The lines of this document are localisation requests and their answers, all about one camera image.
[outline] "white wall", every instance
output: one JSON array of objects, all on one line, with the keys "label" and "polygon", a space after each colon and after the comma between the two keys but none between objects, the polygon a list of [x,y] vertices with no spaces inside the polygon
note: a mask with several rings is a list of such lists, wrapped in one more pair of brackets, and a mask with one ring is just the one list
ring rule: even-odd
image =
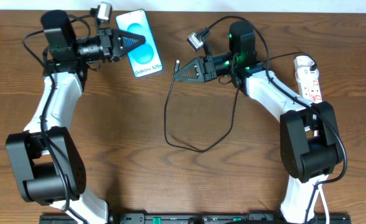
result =
[{"label": "white wall", "polygon": [[[101,0],[0,0],[0,9],[88,10]],[[103,0],[114,10],[354,12],[366,13],[366,0]]]}]

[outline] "white power strip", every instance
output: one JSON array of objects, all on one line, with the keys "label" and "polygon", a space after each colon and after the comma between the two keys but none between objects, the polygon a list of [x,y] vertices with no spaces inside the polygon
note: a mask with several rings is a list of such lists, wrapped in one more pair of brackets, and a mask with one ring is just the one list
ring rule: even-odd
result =
[{"label": "white power strip", "polygon": [[295,58],[295,79],[298,82],[299,94],[315,103],[322,101],[319,86],[319,70],[310,71],[314,62],[308,56]]}]

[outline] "wood grain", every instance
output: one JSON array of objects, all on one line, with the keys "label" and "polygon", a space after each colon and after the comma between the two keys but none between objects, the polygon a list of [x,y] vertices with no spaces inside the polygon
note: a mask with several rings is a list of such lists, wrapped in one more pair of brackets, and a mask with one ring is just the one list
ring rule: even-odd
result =
[{"label": "wood grain", "polygon": [[[0,223],[37,223],[39,215],[55,212],[23,202],[4,147],[7,135],[21,132],[29,122],[42,95],[42,70],[21,40],[41,28],[43,13],[0,11]],[[117,211],[246,213],[275,210],[284,198],[288,174],[279,157],[278,122],[243,95],[233,131],[214,150],[195,154],[164,141],[162,113],[174,61],[185,64],[198,56],[185,39],[224,15],[148,12],[163,72],[137,79],[127,60],[90,72],[71,135],[85,163],[88,186]],[[317,60],[323,98],[334,106],[349,157],[345,178],[325,186],[328,206],[331,212],[348,212],[353,223],[366,223],[366,14],[237,15],[256,24],[272,56],[303,50]],[[230,22],[212,29],[215,53],[228,49]],[[83,26],[74,26],[85,35]],[[46,42],[40,35],[29,45],[39,53]],[[264,58],[260,41],[256,46]],[[297,90],[293,57],[271,66]],[[233,96],[232,86],[217,82],[177,83],[168,109],[169,134],[206,147],[227,130]]]}]

